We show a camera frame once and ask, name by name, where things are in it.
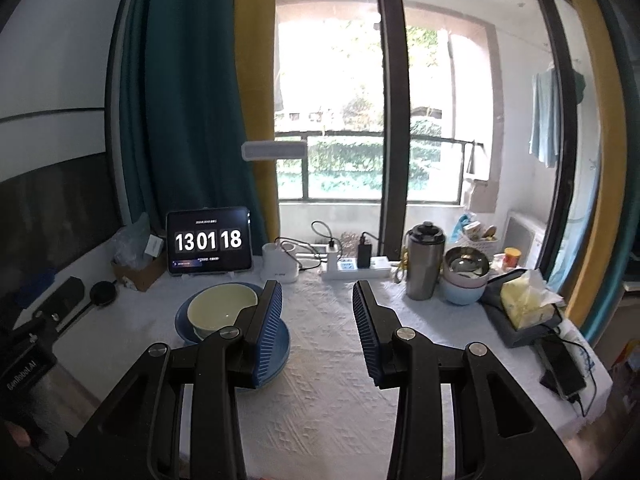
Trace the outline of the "cream bowl blue outside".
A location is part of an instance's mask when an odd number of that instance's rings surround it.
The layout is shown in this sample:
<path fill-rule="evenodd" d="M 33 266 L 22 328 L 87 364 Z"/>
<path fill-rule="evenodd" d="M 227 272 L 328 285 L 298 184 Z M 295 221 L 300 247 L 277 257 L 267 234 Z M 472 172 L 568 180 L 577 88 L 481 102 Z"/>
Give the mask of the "cream bowl blue outside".
<path fill-rule="evenodd" d="M 220 284 L 199 292 L 186 308 L 186 318 L 194 333 L 204 340 L 217 330 L 234 324 L 239 313 L 254 307 L 258 296 L 253 289 L 242 284 Z"/>

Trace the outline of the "large blue ceramic bowl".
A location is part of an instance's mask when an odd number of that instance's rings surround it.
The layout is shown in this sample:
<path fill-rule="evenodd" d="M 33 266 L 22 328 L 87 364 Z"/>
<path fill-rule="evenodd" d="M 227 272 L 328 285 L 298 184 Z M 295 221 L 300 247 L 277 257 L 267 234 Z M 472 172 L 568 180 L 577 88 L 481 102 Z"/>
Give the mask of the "large blue ceramic bowl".
<path fill-rule="evenodd" d="M 254 292 L 256 292 L 258 300 L 260 299 L 260 296 L 262 296 L 262 292 L 264 291 L 260 286 L 255 284 L 242 282 L 232 283 L 242 284 L 250 287 L 254 290 Z M 188 307 L 189 302 L 197 294 L 198 292 L 192 295 L 182 304 L 182 306 L 178 309 L 175 317 L 176 332 L 187 344 L 200 344 L 202 342 L 202 340 L 195 335 L 191 323 L 186 318 L 186 308 Z M 256 389 L 262 388 L 264 385 L 267 385 L 268 382 L 271 382 L 282 372 L 286 362 L 288 362 L 288 355 L 290 354 L 290 333 L 288 332 L 288 326 L 286 326 L 285 322 L 283 322 L 281 318 L 281 286 L 278 286 L 276 290 L 276 310 L 278 312 L 278 315 L 276 317 L 277 324 L 271 323 L 269 325 L 267 335 L 262 338 L 257 347 L 259 362 L 257 364 L 257 372 L 254 380 Z"/>

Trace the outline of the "black power bank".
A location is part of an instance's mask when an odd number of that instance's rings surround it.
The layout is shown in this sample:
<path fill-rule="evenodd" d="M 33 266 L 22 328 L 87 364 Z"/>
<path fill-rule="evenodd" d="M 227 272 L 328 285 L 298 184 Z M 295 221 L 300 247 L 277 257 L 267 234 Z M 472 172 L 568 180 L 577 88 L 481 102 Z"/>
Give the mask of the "black power bank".
<path fill-rule="evenodd" d="M 582 372 L 573 359 L 567 344 L 559 336 L 548 335 L 536 342 L 541 361 L 554 380 L 559 396 L 568 400 L 586 388 Z"/>

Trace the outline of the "black round puck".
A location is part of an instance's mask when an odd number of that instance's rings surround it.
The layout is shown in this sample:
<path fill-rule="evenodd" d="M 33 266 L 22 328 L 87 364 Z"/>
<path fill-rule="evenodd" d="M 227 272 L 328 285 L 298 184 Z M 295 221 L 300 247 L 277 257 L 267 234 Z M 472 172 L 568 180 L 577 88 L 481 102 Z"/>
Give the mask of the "black round puck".
<path fill-rule="evenodd" d="M 89 292 L 91 304 L 99 308 L 110 306 L 116 298 L 116 282 L 99 281 L 91 287 Z"/>

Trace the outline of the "cardboard box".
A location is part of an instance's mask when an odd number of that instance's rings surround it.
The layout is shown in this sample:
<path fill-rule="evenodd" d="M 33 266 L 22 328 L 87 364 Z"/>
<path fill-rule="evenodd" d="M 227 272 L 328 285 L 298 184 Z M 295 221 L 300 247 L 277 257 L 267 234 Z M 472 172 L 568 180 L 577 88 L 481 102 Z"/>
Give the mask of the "cardboard box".
<path fill-rule="evenodd" d="M 141 270 L 121 266 L 111 262 L 116 280 L 127 288 L 137 292 L 147 292 L 149 288 L 165 273 L 166 255 L 160 254 Z"/>

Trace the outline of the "orange lidded jar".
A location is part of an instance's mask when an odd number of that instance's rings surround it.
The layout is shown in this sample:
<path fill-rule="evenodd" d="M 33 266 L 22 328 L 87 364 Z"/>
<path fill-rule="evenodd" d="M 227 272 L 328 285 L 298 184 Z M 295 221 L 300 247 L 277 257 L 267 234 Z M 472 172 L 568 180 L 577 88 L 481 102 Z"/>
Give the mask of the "orange lidded jar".
<path fill-rule="evenodd" d="M 515 247 L 506 247 L 503 252 L 502 268 L 503 270 L 511 270 L 518 267 L 522 252 Z"/>

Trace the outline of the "small white box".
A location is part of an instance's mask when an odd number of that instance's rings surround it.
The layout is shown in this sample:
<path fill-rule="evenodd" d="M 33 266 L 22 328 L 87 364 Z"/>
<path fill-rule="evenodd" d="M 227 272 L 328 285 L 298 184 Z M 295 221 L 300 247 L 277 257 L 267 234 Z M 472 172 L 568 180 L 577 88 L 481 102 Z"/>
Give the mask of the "small white box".
<path fill-rule="evenodd" d="M 154 234 L 150 234 L 146 242 L 144 253 L 152 258 L 157 258 L 163 251 L 164 240 Z"/>

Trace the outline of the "white storage basket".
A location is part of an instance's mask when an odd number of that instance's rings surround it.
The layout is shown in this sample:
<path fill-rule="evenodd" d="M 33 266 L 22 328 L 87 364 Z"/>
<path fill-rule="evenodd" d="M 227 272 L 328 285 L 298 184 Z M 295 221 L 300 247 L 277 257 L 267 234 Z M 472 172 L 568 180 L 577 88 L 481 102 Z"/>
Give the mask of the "white storage basket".
<path fill-rule="evenodd" d="M 491 261 L 495 254 L 498 254 L 500 242 L 495 237 L 478 238 L 473 240 L 462 234 L 458 240 L 458 245 L 461 247 L 472 247 L 479 252 L 482 252 L 489 261 Z"/>

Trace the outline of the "stainless steel tumbler black lid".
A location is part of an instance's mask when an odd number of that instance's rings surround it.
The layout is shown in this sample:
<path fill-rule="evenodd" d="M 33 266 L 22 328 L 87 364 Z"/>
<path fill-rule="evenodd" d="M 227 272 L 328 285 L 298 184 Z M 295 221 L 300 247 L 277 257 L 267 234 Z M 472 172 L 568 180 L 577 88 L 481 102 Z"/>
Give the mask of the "stainless steel tumbler black lid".
<path fill-rule="evenodd" d="M 434 294 L 444 256 L 446 236 L 439 226 L 424 221 L 408 233 L 406 294 L 416 301 Z"/>

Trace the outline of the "tablet showing clock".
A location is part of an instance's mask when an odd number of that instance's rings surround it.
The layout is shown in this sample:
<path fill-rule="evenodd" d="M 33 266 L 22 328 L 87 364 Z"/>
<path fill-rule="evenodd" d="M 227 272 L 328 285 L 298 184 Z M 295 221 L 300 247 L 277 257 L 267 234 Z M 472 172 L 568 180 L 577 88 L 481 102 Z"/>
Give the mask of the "tablet showing clock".
<path fill-rule="evenodd" d="M 171 275 L 248 271 L 253 267 L 250 212 L 246 207 L 168 212 L 166 252 Z"/>

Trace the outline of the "white charger plug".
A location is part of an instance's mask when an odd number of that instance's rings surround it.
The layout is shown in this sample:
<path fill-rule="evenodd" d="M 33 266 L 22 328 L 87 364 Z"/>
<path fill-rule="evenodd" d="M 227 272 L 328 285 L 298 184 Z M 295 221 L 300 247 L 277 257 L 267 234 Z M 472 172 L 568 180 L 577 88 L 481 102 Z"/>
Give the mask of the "white charger plug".
<path fill-rule="evenodd" d="M 340 258 L 340 251 L 338 250 L 337 241 L 334 238 L 329 240 L 328 246 L 326 246 L 326 272 L 336 272 L 337 263 Z"/>

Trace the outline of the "teal curtain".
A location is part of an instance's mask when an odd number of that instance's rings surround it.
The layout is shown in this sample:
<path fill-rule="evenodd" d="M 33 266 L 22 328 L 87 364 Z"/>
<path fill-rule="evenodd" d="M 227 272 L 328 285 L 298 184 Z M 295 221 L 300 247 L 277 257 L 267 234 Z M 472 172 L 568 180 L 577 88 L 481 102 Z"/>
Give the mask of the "teal curtain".
<path fill-rule="evenodd" d="M 245 206 L 267 240 L 234 59 L 233 0 L 131 0 L 120 64 L 119 134 L 131 218 Z"/>

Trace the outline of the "hanging blue clothing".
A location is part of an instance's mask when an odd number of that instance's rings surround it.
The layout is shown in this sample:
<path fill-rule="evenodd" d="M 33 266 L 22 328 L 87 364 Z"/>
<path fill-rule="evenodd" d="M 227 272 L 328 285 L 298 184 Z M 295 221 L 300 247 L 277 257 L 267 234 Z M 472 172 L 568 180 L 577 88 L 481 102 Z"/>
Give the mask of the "hanging blue clothing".
<path fill-rule="evenodd" d="M 529 154 L 547 168 L 555 168 L 560 154 L 560 88 L 553 62 L 533 76 L 533 119 Z"/>

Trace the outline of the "white desk lamp head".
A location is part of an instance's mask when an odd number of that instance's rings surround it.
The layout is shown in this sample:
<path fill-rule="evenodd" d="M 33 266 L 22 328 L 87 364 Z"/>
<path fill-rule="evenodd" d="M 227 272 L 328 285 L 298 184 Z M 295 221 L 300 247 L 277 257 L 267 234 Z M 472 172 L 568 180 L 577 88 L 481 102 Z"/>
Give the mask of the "white desk lamp head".
<path fill-rule="evenodd" d="M 305 159 L 308 148 L 305 141 L 246 141 L 241 146 L 241 155 L 246 162 Z"/>

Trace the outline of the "yellow curtain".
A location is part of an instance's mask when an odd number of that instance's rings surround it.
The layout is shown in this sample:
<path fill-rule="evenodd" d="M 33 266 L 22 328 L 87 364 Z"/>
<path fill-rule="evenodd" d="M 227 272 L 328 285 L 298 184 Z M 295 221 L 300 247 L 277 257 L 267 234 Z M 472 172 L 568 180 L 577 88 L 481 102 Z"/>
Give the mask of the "yellow curtain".
<path fill-rule="evenodd" d="M 274 33 L 276 0 L 234 0 L 234 50 L 245 134 L 250 141 L 274 139 Z M 262 247 L 280 234 L 277 168 L 252 163 L 258 209 L 253 226 Z"/>

